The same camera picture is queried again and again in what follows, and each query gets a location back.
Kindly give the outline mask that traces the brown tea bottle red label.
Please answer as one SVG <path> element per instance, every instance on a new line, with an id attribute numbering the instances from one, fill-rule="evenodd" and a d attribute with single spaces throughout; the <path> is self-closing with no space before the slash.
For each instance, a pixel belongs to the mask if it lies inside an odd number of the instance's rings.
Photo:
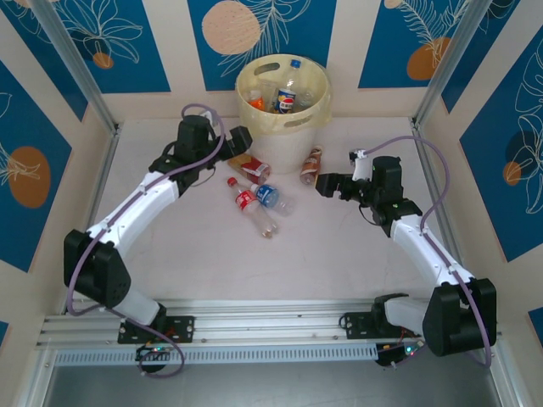
<path id="1" fill-rule="evenodd" d="M 269 176 L 271 168 L 268 164 L 258 160 L 250 154 L 242 153 L 229 159 L 227 163 L 238 173 L 244 176 Z"/>

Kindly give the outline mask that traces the brown milk tea bottle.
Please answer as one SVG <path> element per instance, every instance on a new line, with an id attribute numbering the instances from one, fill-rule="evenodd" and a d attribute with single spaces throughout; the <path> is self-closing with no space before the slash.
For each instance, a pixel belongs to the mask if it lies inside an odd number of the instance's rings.
<path id="1" fill-rule="evenodd" d="M 321 169 L 322 152 L 323 148 L 321 145 L 314 146 L 302 164 L 299 179 L 304 185 L 315 184 Z"/>

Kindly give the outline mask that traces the clear bottle with green cap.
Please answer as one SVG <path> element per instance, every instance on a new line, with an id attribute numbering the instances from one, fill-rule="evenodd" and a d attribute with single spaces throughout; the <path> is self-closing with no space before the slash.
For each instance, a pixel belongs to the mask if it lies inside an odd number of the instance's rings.
<path id="1" fill-rule="evenodd" d="M 259 82 L 259 87 L 263 97 L 264 110 L 271 113 L 275 103 L 277 83 L 275 81 L 262 80 Z"/>

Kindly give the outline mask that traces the red label cola bottle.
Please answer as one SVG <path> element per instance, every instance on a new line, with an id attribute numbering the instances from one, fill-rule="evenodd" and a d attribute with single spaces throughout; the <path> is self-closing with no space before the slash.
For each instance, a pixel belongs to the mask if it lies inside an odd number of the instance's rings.
<path id="1" fill-rule="evenodd" d="M 234 201 L 244 217 L 252 222 L 264 238 L 272 238 L 277 233 L 277 224 L 265 212 L 255 194 L 240 184 L 235 177 L 228 178 L 227 185 L 232 189 Z"/>

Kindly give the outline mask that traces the blue label bottle white cap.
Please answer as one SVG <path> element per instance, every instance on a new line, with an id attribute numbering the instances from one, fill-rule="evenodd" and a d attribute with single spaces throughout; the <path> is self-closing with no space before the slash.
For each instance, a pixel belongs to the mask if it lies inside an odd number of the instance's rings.
<path id="1" fill-rule="evenodd" d="M 269 185 L 253 183 L 250 191 L 257 197 L 262 206 L 281 216 L 289 216 L 294 212 L 294 201 L 291 197 Z"/>

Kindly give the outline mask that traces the Pepsi bottle with blue cap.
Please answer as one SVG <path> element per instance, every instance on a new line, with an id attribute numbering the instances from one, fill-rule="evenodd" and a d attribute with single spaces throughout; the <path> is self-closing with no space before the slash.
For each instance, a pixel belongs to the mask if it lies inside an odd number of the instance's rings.
<path id="1" fill-rule="evenodd" d="M 294 108 L 298 87 L 300 84 L 301 61 L 292 59 L 283 78 L 279 82 L 274 112 L 277 114 L 290 114 Z"/>

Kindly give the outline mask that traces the white plastic bin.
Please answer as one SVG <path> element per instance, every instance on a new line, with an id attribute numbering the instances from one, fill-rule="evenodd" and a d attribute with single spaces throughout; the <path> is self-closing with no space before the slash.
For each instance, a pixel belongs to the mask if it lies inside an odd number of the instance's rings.
<path id="1" fill-rule="evenodd" d="M 259 161 L 268 164 L 273 175 L 284 175 L 301 169 L 315 145 L 317 128 L 289 133 L 256 134 L 250 149 Z"/>

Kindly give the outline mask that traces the cream plastic bucket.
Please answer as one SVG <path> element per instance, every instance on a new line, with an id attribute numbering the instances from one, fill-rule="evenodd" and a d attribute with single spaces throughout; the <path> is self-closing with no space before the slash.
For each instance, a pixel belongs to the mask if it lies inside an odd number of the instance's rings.
<path id="1" fill-rule="evenodd" d="M 262 80 L 275 81 L 277 89 L 280 80 L 292 59 L 301 61 L 300 84 L 294 108 L 290 114 L 277 114 L 274 106 L 271 113 L 259 111 L 247 102 L 250 90 L 259 89 Z M 297 96 L 301 91 L 311 89 L 315 95 L 312 107 L 300 110 Z M 252 136 L 256 134 L 281 134 L 317 128 L 326 125 L 332 119 L 332 85 L 326 69 L 319 63 L 304 57 L 290 54 L 271 54 L 248 63 L 239 72 L 235 82 L 238 100 L 238 116 L 242 125 L 249 128 Z"/>

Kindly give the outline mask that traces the small circuit board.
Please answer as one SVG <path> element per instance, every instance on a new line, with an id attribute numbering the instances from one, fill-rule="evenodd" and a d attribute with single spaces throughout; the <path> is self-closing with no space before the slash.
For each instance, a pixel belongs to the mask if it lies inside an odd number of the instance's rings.
<path id="1" fill-rule="evenodd" d="M 144 344 L 137 348 L 135 361 L 136 362 L 154 362 L 168 361 L 171 358 L 172 347 L 166 346 L 150 346 Z"/>
<path id="2" fill-rule="evenodd" d="M 422 347 L 418 343 L 378 344 L 376 363 L 384 368 L 396 368 L 415 356 Z"/>

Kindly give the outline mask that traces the grey metal shelf plate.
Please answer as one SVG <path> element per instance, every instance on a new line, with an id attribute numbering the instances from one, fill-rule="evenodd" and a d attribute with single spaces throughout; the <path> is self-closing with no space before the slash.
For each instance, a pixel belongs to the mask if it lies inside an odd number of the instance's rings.
<path id="1" fill-rule="evenodd" d="M 501 407 L 491 374 L 459 357 L 397 369 L 363 362 L 190 365 L 176 377 L 133 367 L 59 367 L 45 407 Z"/>

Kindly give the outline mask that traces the aluminium table edge rail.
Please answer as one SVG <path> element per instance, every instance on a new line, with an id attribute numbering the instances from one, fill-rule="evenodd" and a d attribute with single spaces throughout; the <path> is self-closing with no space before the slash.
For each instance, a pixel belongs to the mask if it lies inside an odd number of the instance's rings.
<path id="1" fill-rule="evenodd" d="M 457 284 L 455 275 L 458 275 L 460 280 L 468 284 L 473 276 L 458 262 L 461 258 L 460 252 L 445 210 L 445 195 L 451 184 L 448 164 L 440 150 L 423 136 L 422 131 L 416 131 L 412 123 L 411 128 L 433 202 L 428 213 L 425 215 L 425 220 L 428 220 L 430 217 L 436 219 L 436 225 L 439 227 L 440 241 L 443 246 L 441 252 L 444 256 L 448 257 L 445 265 L 447 269 L 446 273 L 451 276 L 454 284 Z"/>
<path id="2" fill-rule="evenodd" d="M 100 171 L 98 172 L 98 179 L 94 187 L 94 190 L 92 192 L 91 201 L 90 201 L 90 209 L 88 210 L 88 215 L 83 227 L 84 231 L 94 224 L 95 218 L 97 216 L 98 208 L 101 203 L 102 196 L 104 194 L 104 189 L 109 177 L 110 169 L 113 164 L 115 152 L 119 143 L 121 129 L 122 129 L 122 124 L 116 123 L 115 129 L 111 133 L 108 148 L 107 148 L 106 154 L 104 155 L 104 160 L 100 167 Z"/>

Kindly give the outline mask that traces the aluminium frame post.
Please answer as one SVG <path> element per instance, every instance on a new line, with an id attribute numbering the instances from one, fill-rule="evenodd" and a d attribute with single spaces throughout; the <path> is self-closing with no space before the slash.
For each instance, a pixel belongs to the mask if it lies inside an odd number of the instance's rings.
<path id="1" fill-rule="evenodd" d="M 53 5 L 48 0 L 28 0 L 28 3 L 77 86 L 105 129 L 114 137 L 117 134 L 118 123 L 104 101 L 102 93 L 75 43 L 53 9 Z"/>
<path id="2" fill-rule="evenodd" d="M 441 94 L 445 86 L 449 82 L 475 31 L 478 29 L 479 23 L 484 17 L 490 3 L 491 0 L 471 0 L 467 5 L 466 13 L 459 21 L 459 25 L 451 38 L 445 55 L 428 84 L 422 102 L 412 117 L 411 123 L 416 131 L 422 129 L 432 114 L 435 104 L 441 99 Z"/>
<path id="3" fill-rule="evenodd" d="M 510 347 L 503 337 L 496 339 L 491 353 L 490 373 L 500 407 L 533 407 Z"/>
<path id="4" fill-rule="evenodd" d="M 33 349 L 12 407 L 43 407 L 58 351 L 49 346 Z"/>

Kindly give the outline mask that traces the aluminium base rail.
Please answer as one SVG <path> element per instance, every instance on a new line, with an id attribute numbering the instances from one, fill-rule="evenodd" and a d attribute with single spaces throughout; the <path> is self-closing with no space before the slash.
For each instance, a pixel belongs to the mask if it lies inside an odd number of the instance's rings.
<path id="1" fill-rule="evenodd" d="M 333 300 L 164 300 L 169 315 L 195 318 L 192 347 L 345 343 L 339 317 L 368 311 L 371 299 Z M 120 318 L 107 311 L 48 315 L 38 348 L 114 347 Z"/>

